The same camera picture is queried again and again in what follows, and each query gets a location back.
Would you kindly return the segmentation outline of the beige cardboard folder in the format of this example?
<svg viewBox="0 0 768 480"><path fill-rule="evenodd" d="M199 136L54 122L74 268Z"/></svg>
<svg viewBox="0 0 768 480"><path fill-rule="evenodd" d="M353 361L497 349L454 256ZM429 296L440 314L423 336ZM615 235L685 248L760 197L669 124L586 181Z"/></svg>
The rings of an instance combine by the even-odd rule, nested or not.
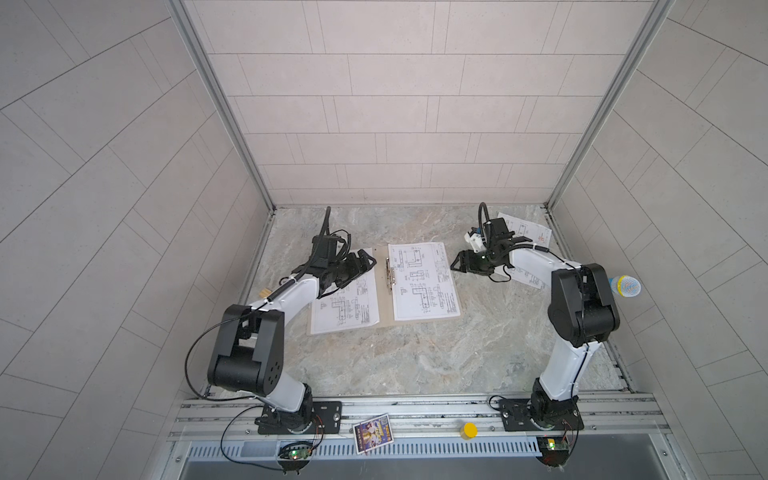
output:
<svg viewBox="0 0 768 480"><path fill-rule="evenodd" d="M386 281L386 258L388 257L388 245L382 247L367 248L366 251L377 260L377 265L372 270L375 274L376 292L378 296L380 322L368 328L394 327L406 324L426 323L434 321L418 321L399 323L394 321L392 295Z"/></svg>

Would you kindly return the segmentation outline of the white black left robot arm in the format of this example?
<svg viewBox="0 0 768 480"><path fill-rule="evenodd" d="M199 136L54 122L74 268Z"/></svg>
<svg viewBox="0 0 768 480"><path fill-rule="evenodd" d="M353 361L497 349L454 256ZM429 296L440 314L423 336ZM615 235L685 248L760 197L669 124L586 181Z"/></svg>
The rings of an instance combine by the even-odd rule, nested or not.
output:
<svg viewBox="0 0 768 480"><path fill-rule="evenodd" d="M272 430L302 433L313 424L311 388L284 372L285 327L328 288L344 288L374 269L377 260L363 249L353 252L349 243L349 237L316 235L309 259L277 290L260 303L234 304L222 317L207 380L260 399Z"/></svg>

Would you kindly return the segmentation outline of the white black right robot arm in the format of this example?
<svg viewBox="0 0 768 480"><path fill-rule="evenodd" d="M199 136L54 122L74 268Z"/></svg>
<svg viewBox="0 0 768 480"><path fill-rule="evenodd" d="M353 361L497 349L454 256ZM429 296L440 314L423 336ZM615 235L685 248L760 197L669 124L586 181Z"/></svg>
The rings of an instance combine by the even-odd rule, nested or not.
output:
<svg viewBox="0 0 768 480"><path fill-rule="evenodd" d="M605 269L565 260L526 236L517 236L502 218L478 209L478 226L465 235L470 248L457 254L451 269L491 278L499 267L523 269L551 293L547 315L558 338L528 400L494 395L489 406L510 431L563 430L577 434L584 423L577 405L579 382L589 362L620 316Z"/></svg>

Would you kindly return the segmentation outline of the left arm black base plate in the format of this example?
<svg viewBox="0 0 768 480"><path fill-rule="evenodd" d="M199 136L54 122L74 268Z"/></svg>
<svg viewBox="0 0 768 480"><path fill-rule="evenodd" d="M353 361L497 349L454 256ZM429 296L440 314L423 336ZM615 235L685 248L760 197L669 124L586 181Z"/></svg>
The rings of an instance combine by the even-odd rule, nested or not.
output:
<svg viewBox="0 0 768 480"><path fill-rule="evenodd" d="M260 435L313 434L321 430L337 434L340 430L342 403L339 401L304 401L296 412L265 406L254 423Z"/></svg>

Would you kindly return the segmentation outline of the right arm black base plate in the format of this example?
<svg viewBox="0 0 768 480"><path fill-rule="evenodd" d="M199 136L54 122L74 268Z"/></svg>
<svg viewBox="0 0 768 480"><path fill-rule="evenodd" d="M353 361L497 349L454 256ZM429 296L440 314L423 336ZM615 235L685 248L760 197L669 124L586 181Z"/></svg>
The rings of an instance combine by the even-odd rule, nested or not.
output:
<svg viewBox="0 0 768 480"><path fill-rule="evenodd" d="M584 422L574 399L503 399L499 401L499 408L506 432L584 429Z"/></svg>

